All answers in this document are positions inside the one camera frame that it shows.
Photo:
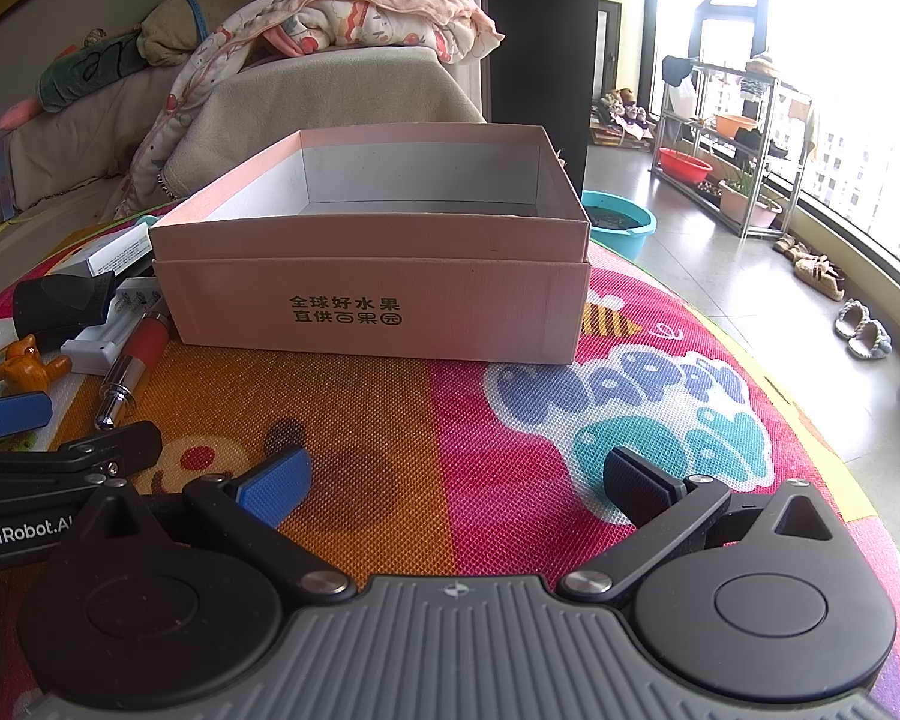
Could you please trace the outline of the orange toy figurine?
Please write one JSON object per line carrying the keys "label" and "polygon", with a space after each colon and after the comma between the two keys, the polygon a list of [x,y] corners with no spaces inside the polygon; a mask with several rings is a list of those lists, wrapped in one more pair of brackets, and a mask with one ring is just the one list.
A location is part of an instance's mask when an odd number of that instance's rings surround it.
{"label": "orange toy figurine", "polygon": [[57,355],[45,362],[34,335],[8,344],[1,351],[0,383],[11,395],[50,393],[53,383],[73,370],[68,356]]}

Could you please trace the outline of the white battery charger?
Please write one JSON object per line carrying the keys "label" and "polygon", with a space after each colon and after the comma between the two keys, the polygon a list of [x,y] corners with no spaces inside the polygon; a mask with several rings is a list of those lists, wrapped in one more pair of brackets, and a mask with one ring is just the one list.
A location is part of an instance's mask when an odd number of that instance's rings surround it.
{"label": "white battery charger", "polygon": [[83,376],[106,376],[137,324],[160,298],[156,277],[123,281],[110,301],[105,322],[84,328],[76,338],[61,345],[61,354],[71,361],[71,371]]}

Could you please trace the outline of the black hair dryer nozzle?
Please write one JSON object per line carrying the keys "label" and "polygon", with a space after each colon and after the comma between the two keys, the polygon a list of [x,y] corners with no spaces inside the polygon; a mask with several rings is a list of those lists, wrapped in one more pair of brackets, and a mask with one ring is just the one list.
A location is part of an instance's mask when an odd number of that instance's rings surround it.
{"label": "black hair dryer nozzle", "polygon": [[107,321],[119,279],[46,275],[14,286],[13,322],[19,340],[34,337],[42,353],[61,348],[82,330]]}

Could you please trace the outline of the white power adapter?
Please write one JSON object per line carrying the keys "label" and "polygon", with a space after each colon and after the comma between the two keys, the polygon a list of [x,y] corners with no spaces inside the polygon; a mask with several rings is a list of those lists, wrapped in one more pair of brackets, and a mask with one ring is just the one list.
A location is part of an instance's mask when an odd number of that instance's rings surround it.
{"label": "white power adapter", "polygon": [[152,254],[149,227],[151,225],[143,221],[89,241],[53,266],[50,273],[89,278],[105,273],[119,275]]}

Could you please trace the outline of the colourful cartoon play mat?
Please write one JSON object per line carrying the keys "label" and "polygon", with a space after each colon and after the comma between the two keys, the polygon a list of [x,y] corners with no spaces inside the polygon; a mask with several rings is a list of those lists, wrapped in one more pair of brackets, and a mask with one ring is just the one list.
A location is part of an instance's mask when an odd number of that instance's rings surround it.
{"label": "colourful cartoon play mat", "polygon": [[312,488],[284,533],[352,577],[556,580],[631,529],[596,461],[617,439],[738,491],[808,479],[893,603],[873,692],[900,718],[900,554],[870,500],[741,344],[637,266],[589,257],[596,312],[571,369],[167,346],[134,410],[164,438],[137,489],[173,493],[304,444]]}

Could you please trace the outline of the pair of light shoes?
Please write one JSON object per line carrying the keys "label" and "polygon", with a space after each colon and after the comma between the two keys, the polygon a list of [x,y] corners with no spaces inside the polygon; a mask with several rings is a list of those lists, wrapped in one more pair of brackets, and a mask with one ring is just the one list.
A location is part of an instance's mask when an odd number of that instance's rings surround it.
{"label": "pair of light shoes", "polygon": [[834,335],[847,346],[847,353],[859,361],[879,361],[893,351],[893,339],[883,324],[873,319],[870,309],[856,299],[847,301],[834,320]]}

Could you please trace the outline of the beige sofa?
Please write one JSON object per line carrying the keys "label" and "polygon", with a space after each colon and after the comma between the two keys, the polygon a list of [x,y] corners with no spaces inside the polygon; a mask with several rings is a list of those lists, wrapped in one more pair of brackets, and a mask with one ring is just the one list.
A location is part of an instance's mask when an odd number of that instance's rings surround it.
{"label": "beige sofa", "polygon": [[[59,112],[32,104],[2,135],[0,187],[13,191],[14,215],[0,224],[0,291],[57,238],[119,218],[113,195],[185,62],[137,71]],[[442,64],[418,46],[328,49],[288,59],[255,44],[244,68],[199,109],[160,169],[146,208],[183,199],[301,128],[479,121],[479,109],[455,80],[458,65]]]}

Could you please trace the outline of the teal plastic basin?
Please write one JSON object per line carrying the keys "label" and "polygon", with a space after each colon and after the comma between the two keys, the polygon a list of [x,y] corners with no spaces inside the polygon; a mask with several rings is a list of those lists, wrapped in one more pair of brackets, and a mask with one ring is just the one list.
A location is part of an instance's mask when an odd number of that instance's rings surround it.
{"label": "teal plastic basin", "polygon": [[598,190],[583,190],[590,239],[633,262],[656,231],[655,215],[631,200]]}

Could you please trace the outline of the pink cardboard box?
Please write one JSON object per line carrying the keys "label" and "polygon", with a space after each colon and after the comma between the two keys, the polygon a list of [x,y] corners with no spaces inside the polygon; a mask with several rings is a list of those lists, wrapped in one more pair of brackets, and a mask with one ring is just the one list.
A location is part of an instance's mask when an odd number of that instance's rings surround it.
{"label": "pink cardboard box", "polygon": [[151,241],[185,343],[567,364],[589,232],[541,128],[385,124],[292,133]]}

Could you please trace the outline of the red plastic basin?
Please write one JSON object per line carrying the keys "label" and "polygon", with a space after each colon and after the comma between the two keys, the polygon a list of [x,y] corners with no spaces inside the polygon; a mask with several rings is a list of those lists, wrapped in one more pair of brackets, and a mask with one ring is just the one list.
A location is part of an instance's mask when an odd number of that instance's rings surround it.
{"label": "red plastic basin", "polygon": [[667,176],[688,185],[706,181],[712,172],[712,166],[706,161],[671,148],[658,151],[658,165]]}

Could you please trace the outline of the green plush toy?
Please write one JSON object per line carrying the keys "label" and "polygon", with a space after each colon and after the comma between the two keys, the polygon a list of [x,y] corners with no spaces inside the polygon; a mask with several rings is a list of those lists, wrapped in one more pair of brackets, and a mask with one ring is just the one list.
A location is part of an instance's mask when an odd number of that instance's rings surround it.
{"label": "green plush toy", "polygon": [[38,78],[37,99],[46,112],[59,112],[89,94],[146,70],[148,60],[137,48],[139,31],[105,36],[61,55]]}

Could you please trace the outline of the metal shelf rack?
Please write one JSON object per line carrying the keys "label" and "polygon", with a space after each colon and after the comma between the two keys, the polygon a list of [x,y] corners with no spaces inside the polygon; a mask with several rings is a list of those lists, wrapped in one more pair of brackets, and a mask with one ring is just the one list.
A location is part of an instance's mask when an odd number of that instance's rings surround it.
{"label": "metal shelf rack", "polygon": [[[738,238],[783,238],[811,153],[811,99],[781,80],[766,54],[740,68],[668,55],[662,88],[652,174]],[[706,161],[709,178],[688,185],[667,176],[662,148]]]}

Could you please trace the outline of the beige rolled cushion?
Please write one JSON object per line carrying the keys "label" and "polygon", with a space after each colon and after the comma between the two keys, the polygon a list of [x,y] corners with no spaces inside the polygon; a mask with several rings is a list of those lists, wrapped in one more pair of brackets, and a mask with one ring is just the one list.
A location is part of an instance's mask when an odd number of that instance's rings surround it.
{"label": "beige rolled cushion", "polygon": [[137,50],[153,67],[183,64],[215,28],[253,0],[164,0],[139,27]]}

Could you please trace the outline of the pink patterned blanket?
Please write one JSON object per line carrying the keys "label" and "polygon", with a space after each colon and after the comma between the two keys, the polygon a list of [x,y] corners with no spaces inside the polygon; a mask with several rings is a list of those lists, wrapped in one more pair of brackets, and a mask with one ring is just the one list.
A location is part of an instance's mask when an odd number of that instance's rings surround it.
{"label": "pink patterned blanket", "polygon": [[475,0],[253,0],[222,21],[178,72],[160,114],[142,138],[119,192],[115,215],[146,208],[159,171],[199,109],[244,68],[255,44],[288,59],[328,49],[425,47],[445,65],[474,64],[504,41]]}

